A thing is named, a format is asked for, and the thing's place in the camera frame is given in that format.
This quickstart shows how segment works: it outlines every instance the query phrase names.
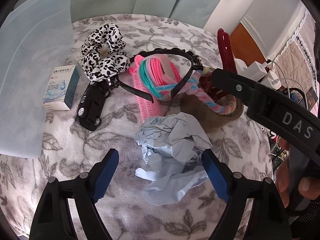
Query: human hand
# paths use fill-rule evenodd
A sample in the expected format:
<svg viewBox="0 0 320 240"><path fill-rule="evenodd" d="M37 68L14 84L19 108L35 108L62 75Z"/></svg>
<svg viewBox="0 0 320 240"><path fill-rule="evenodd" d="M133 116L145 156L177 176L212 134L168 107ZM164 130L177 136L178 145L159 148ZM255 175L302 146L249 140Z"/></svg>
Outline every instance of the human hand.
<svg viewBox="0 0 320 240"><path fill-rule="evenodd" d="M282 149L289 150L289 143L282 138L279 140L279 145ZM289 180L288 158L286 158L279 166L276 175L276 187L285 208L289 205L289 194L287 193ZM320 179L304 177L300 180L298 190L305 198L315 200L320 196Z"/></svg>

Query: black headband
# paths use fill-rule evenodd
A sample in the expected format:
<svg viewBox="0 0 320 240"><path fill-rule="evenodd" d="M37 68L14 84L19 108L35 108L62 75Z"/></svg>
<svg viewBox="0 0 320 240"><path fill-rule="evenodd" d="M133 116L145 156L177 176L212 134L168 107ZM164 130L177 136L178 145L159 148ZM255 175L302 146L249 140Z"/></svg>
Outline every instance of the black headband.
<svg viewBox="0 0 320 240"><path fill-rule="evenodd" d="M173 49L157 48L152 51L140 51L136 55L141 55L143 57L147 57L147 56L154 55L154 54L173 54L173 55L184 57L190 61L190 69L188 70L187 74L181 79L181 81L171 90L171 98L174 98L179 93L179 91L183 88L183 86L187 83L187 81L191 77L192 72L194 70L203 70L203 65L201 64L201 60L200 60L199 56L195 55L194 52L191 50L186 52L185 49L178 49L178 48L173 48ZM133 57L130 58L130 63L134 62L134 58L136 55L134 55ZM138 97L141 97L141 98L144 98L146 100L153 102L151 94L143 92L143 91L138 90L136 88L133 88L127 84L124 84L123 82L121 82L119 80L118 75L116 75L116 76L114 76L114 78L110 79L110 88L113 89L113 88L116 88L119 86L121 86L122 88L124 88L128 92L130 92Z"/></svg>

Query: translucent plastic bag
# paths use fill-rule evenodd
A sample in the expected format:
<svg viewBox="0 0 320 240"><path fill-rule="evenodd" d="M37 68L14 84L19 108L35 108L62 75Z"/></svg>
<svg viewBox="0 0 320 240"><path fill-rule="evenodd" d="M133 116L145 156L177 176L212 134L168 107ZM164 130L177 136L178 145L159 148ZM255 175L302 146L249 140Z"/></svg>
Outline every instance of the translucent plastic bag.
<svg viewBox="0 0 320 240"><path fill-rule="evenodd" d="M70 0L28 0L5 20L0 29L0 154L40 156L44 91L73 44Z"/></svg>

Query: plastic sheet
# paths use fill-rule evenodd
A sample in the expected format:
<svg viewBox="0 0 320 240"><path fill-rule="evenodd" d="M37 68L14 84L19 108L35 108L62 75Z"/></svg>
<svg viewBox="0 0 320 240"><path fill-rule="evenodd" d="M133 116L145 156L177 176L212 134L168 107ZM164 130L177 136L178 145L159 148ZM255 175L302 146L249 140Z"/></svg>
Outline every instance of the plastic sheet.
<svg viewBox="0 0 320 240"><path fill-rule="evenodd" d="M74 37L70 0L28 0L0 29L0 153L38 158L46 110L42 98Z"/></svg>
<svg viewBox="0 0 320 240"><path fill-rule="evenodd" d="M189 189L207 180L200 159L212 144L192 115L147 118L135 137L146 162L136 176L153 181L141 192L150 204L177 203Z"/></svg>

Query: charging cable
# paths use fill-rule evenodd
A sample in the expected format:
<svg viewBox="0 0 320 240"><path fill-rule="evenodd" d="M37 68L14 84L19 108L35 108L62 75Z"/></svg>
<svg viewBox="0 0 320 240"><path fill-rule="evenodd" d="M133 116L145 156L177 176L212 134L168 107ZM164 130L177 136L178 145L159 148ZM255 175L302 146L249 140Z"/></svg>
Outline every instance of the charging cable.
<svg viewBox="0 0 320 240"><path fill-rule="evenodd" d="M278 136L275 145L274 145L273 148L271 149L271 151L270 151L271 153L273 152L273 150L274 150L274 149L276 148L276 146L278 145L279 140L280 140L280 136Z"/></svg>
<svg viewBox="0 0 320 240"><path fill-rule="evenodd" d="M282 73L282 75L283 75L283 77L284 77L283 79L284 79L285 84L286 84L286 86L287 86L287 90L288 90L288 97L290 98L290 90L289 90L289 84L288 84L287 78L285 77L285 75L284 75L284 73L283 73L282 69L280 68L280 66L278 65L278 63L277 63L277 62L275 62L274 60L268 59L268 60L267 60L267 63L269 64L270 62L272 62L272 63L276 64L276 66L277 66L277 67L279 68L279 70L281 71L281 73Z"/></svg>
<svg viewBox="0 0 320 240"><path fill-rule="evenodd" d="M302 88L302 91L303 91L303 96L304 96L304 101L305 101L305 105L307 106L307 95L306 95L306 92L303 88L303 86L296 80L292 79L292 78L287 78L287 80L291 80L293 82L296 82L301 88Z"/></svg>

